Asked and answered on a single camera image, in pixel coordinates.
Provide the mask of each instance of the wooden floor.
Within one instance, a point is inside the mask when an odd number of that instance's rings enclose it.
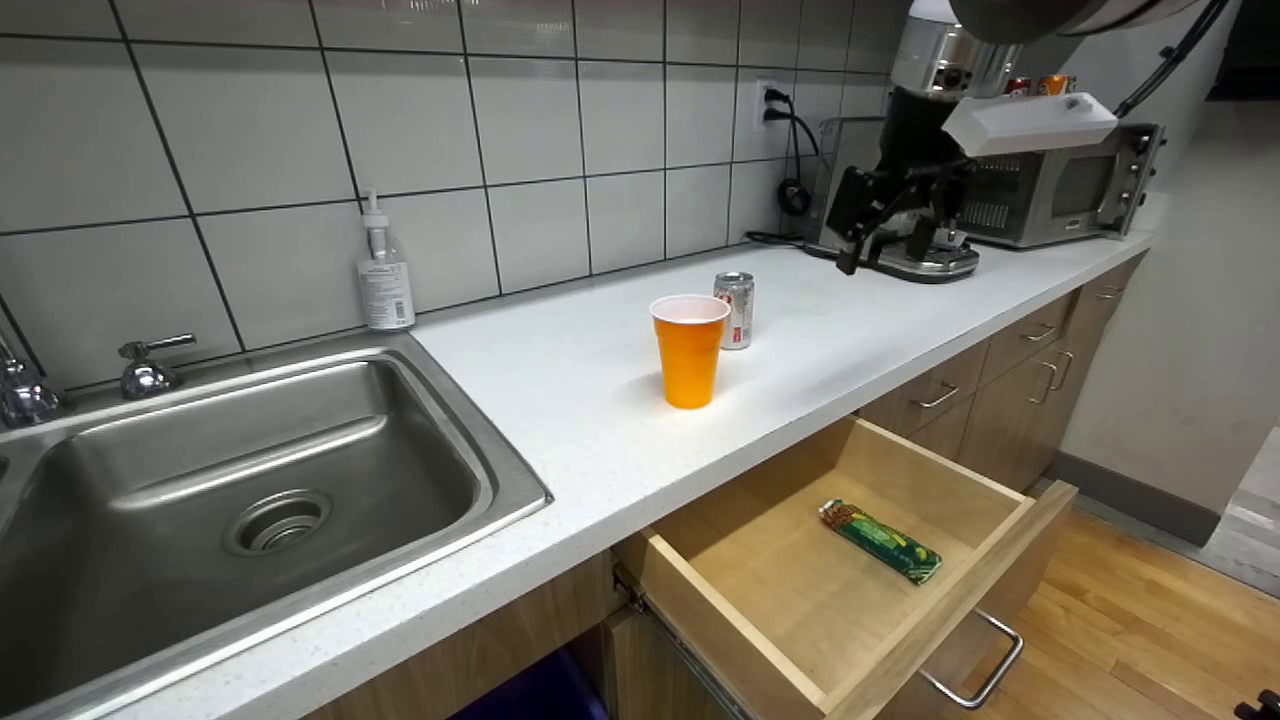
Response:
[[[985,720],[1215,716],[1280,690],[1280,602],[1071,516]]]

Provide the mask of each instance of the baseboard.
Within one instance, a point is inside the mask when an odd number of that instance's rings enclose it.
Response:
[[[1083,495],[1113,506],[1115,513],[1136,516],[1151,530],[1164,530],[1167,537],[1181,537],[1198,549],[1204,549],[1212,530],[1221,524],[1221,516],[1199,506],[1167,495],[1167,493],[1141,484],[1134,475],[1120,475],[1113,470],[1090,465],[1080,457],[1060,452],[1048,465],[1048,475],[1060,475],[1060,480],[1078,484]]]

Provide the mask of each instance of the metal can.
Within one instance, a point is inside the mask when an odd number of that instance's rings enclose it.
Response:
[[[755,282],[753,274],[717,274],[717,287],[712,287],[727,309],[727,324],[720,338],[720,350],[740,353],[753,346],[753,301],[755,301]]]

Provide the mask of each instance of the faucet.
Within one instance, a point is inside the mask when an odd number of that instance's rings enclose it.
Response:
[[[0,426],[4,429],[44,426],[62,415],[62,410],[65,400],[0,338]]]
[[[179,346],[198,346],[198,338],[158,338],[158,342],[119,346],[119,357],[128,360],[128,370],[119,378],[119,398],[143,400],[143,398],[173,393],[179,385],[179,378],[170,366],[152,360],[152,353],[179,350]]]

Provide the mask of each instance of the sink drain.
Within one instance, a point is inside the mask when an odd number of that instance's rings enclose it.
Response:
[[[327,499],[308,490],[289,490],[249,506],[230,541],[241,555],[273,555],[315,537],[323,524]]]

